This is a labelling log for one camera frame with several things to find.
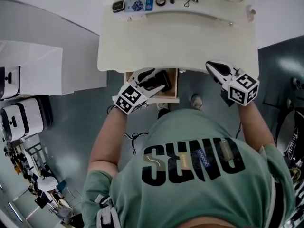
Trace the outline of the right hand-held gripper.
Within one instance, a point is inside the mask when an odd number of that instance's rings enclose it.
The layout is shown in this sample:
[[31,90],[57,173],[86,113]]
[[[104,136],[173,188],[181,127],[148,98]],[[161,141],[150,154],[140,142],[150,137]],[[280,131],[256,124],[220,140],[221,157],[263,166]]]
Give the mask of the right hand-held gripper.
[[254,79],[246,73],[239,76],[234,75],[237,72],[236,67],[226,61],[209,60],[205,65],[214,81],[222,85],[221,97],[228,106],[232,106],[234,103],[247,106],[257,97],[258,79]]

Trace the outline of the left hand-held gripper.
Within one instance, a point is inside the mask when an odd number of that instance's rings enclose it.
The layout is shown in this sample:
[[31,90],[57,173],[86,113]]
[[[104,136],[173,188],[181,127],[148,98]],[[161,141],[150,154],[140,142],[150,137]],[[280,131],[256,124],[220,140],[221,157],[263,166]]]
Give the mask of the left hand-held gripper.
[[142,87],[142,93],[135,87],[152,75],[154,71],[155,68],[142,68],[134,71],[129,82],[125,82],[118,95],[114,97],[114,105],[127,115],[142,108],[149,98],[165,87],[165,85],[160,85],[151,90]]

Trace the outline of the black hair dryer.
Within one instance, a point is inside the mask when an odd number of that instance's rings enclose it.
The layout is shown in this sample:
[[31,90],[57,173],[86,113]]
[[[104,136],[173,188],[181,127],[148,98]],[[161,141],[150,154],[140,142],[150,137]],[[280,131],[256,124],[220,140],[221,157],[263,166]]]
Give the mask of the black hair dryer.
[[156,73],[152,78],[139,84],[140,87],[143,87],[146,90],[152,90],[162,85],[164,86],[161,90],[162,92],[167,92],[172,89],[168,73],[165,70]]

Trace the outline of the wooden drawer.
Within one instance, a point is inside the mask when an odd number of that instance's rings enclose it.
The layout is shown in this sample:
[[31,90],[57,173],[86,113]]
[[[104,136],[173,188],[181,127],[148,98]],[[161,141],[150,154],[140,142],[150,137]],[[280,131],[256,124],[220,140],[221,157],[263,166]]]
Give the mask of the wooden drawer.
[[[172,85],[172,89],[167,92],[159,91],[156,95],[154,95],[153,97],[149,98],[146,101],[145,104],[147,104],[147,105],[157,104],[157,103],[178,103],[179,102],[179,98],[177,97],[177,85],[178,85],[178,70],[177,69],[155,68],[155,71],[153,72],[153,74],[148,76],[147,79],[152,78],[153,76],[155,76],[156,73],[158,73],[162,70],[165,70],[168,73],[168,76],[169,76],[169,79],[170,79],[170,82]],[[124,74],[124,83],[129,82],[129,78],[132,74],[133,74],[133,72],[126,72]],[[138,91],[140,91],[142,93],[143,87],[140,87],[139,85],[135,86],[135,87],[138,89]]]

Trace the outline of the person's right forearm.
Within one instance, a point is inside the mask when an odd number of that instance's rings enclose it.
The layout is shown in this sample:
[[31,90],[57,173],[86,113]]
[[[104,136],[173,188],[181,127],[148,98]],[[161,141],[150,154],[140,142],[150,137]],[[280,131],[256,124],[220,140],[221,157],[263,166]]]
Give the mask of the person's right forearm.
[[266,145],[275,146],[274,138],[261,113],[254,104],[238,105],[238,112],[243,128],[245,142],[257,152]]

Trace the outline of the person's left forearm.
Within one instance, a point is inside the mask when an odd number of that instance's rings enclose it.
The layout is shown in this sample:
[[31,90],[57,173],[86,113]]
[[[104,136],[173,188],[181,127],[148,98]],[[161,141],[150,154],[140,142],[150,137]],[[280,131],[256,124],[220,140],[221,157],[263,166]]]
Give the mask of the person's left forearm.
[[104,171],[114,177],[118,174],[118,163],[124,143],[127,115],[113,108],[107,116],[93,145],[88,172]]

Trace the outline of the white dressing table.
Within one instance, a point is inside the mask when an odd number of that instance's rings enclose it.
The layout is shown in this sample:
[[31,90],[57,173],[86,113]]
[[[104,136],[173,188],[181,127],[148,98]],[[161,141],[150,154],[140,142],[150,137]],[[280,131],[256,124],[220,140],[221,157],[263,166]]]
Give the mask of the white dressing table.
[[[112,12],[111,0],[101,11],[97,68],[100,71],[135,71],[141,68],[179,68],[205,71],[209,60],[232,63],[252,76],[259,75],[255,28],[248,22],[246,0],[154,0],[147,18],[120,21]],[[239,28],[214,20],[243,19]]]

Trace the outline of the pink perfume bottle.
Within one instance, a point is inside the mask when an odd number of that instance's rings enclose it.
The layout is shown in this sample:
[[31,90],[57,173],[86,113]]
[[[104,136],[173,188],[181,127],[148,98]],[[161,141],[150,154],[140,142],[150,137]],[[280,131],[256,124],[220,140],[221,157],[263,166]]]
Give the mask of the pink perfume bottle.
[[254,17],[256,15],[256,11],[252,8],[251,5],[247,5],[246,6],[246,13],[247,13],[247,20],[248,22],[253,22],[254,21]]

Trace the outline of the blue flat packet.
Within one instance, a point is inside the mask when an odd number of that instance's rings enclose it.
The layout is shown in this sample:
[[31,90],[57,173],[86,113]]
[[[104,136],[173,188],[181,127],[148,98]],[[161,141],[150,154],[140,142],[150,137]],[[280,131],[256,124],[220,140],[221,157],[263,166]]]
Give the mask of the blue flat packet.
[[125,0],[125,12],[152,11],[154,0]]

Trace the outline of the black compact case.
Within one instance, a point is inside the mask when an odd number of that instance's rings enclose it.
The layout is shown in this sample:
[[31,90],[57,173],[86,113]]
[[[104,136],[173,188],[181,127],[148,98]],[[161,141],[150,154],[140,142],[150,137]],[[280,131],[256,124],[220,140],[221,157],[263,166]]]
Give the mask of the black compact case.
[[112,12],[118,13],[125,10],[124,0],[116,1],[112,4]]

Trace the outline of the black bag white script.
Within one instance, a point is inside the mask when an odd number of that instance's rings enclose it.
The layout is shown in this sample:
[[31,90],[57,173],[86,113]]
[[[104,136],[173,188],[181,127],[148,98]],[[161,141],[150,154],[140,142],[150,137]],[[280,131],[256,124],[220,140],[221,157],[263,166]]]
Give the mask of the black bag white script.
[[304,158],[304,108],[281,112],[275,131],[276,145],[288,166]]

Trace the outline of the white shelf cabinet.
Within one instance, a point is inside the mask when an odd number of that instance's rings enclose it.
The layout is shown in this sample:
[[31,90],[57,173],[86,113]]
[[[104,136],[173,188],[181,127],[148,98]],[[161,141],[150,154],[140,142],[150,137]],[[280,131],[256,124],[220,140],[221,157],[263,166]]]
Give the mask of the white shelf cabinet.
[[20,95],[67,95],[107,86],[96,49],[0,40],[0,67],[20,66]]

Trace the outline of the person's green printed t-shirt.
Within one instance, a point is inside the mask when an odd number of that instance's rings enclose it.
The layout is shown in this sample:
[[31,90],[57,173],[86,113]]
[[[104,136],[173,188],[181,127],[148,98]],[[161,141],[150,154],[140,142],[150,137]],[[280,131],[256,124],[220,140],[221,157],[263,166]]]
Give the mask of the person's green printed t-shirt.
[[174,228],[200,217],[277,228],[295,209],[291,175],[274,145],[254,150],[192,109],[160,117],[117,176],[88,174],[81,208],[86,228],[97,228],[106,198],[122,228]]

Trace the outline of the large white black appliance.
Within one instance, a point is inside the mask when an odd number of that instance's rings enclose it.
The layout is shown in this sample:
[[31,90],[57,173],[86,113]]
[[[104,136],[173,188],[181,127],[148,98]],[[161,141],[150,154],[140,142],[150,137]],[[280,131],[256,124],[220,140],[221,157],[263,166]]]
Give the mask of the large white black appliance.
[[28,138],[52,126],[53,114],[49,97],[38,95],[1,108],[4,139],[13,142]]

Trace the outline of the small white black appliance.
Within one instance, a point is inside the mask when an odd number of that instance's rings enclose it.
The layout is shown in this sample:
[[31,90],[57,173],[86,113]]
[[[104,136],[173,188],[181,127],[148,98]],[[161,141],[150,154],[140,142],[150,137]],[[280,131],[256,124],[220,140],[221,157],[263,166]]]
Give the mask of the small white black appliance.
[[0,67],[0,101],[20,94],[20,66]]

